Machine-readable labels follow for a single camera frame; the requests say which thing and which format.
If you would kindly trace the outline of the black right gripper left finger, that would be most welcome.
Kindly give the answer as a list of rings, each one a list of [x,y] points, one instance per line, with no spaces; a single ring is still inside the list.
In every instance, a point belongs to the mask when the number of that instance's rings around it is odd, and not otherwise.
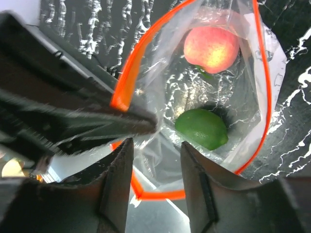
[[[133,139],[59,183],[26,177],[0,181],[3,233],[123,233],[132,177]]]

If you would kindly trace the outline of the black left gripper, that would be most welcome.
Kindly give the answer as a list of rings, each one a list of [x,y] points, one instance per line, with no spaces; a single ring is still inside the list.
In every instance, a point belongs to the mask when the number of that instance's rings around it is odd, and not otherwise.
[[[155,116],[109,107],[110,94],[0,14],[0,143],[21,155],[75,155],[156,132]]]

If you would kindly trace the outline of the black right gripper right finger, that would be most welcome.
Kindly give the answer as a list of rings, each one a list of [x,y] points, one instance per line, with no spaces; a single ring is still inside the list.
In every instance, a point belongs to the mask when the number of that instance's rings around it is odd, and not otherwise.
[[[311,180],[247,180],[204,157],[188,142],[180,152],[193,233],[308,233]]]

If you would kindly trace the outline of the green fake lime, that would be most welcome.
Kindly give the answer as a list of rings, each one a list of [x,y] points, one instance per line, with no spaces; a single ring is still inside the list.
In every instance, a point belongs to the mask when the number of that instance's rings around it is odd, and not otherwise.
[[[191,109],[175,121],[175,129],[208,150],[215,150],[228,142],[227,127],[215,113],[206,109]]]

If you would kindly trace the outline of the clear zip bag orange seal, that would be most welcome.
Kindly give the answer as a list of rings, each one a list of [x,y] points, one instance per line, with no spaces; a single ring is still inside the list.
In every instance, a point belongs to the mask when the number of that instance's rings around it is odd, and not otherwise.
[[[185,59],[186,36],[203,26],[238,37],[239,53],[230,68],[209,74]],[[185,197],[184,141],[229,171],[244,171],[263,145],[285,70],[285,53],[255,0],[186,0],[153,23],[124,63],[110,102],[124,112],[137,104],[156,117],[156,132],[135,139],[131,186],[136,198]],[[208,150],[175,129],[182,113],[198,108],[223,120],[226,144]]]

